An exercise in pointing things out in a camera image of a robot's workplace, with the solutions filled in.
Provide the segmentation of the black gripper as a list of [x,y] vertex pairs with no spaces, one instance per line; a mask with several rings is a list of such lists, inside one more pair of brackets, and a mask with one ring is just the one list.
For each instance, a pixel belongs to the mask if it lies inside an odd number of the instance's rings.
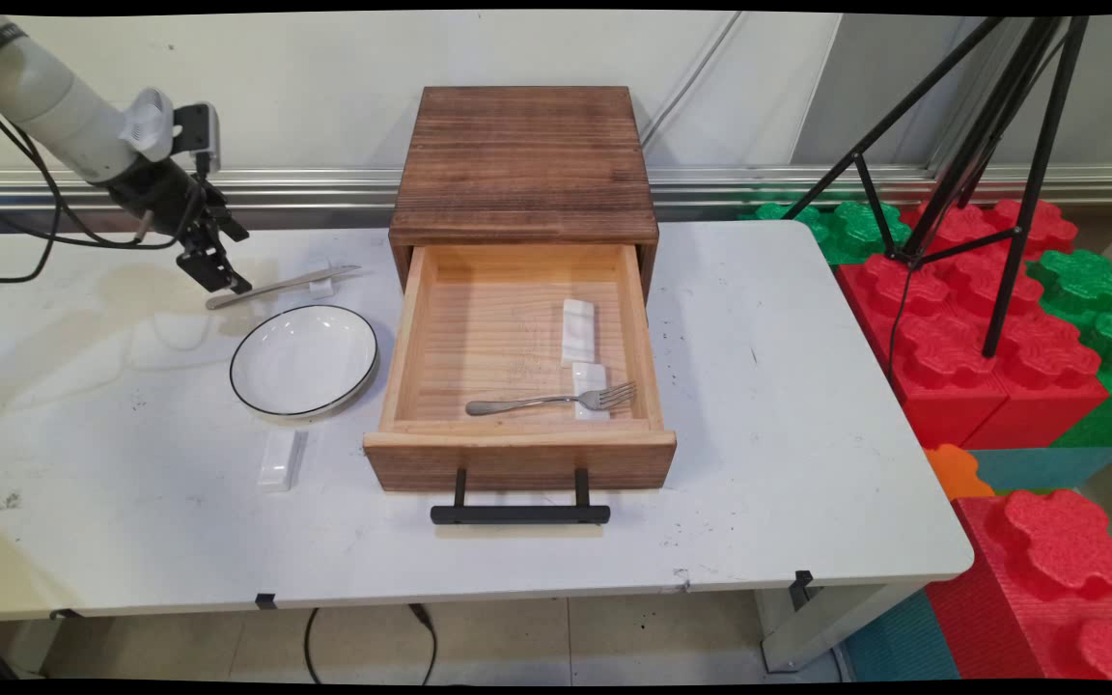
[[181,244],[177,266],[207,292],[240,295],[252,282],[234,269],[222,250],[220,235],[234,242],[250,234],[229,211],[228,198],[203,175],[191,176],[173,159],[150,162],[143,157],[109,181],[109,193],[136,217],[152,215],[152,229]]

